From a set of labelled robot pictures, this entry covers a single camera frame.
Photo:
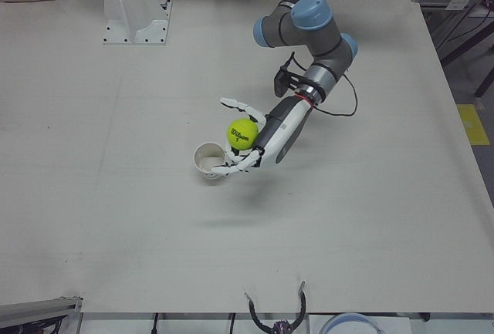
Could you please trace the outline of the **white and grey robot hand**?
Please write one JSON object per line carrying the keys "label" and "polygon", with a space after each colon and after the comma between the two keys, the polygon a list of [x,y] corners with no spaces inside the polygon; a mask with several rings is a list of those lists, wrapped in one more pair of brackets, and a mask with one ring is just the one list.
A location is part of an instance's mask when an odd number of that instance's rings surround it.
{"label": "white and grey robot hand", "polygon": [[235,99],[223,97],[220,103],[249,115],[233,121],[227,129],[226,163],[211,169],[223,176],[281,162],[313,109],[300,95],[282,99],[268,114]]}

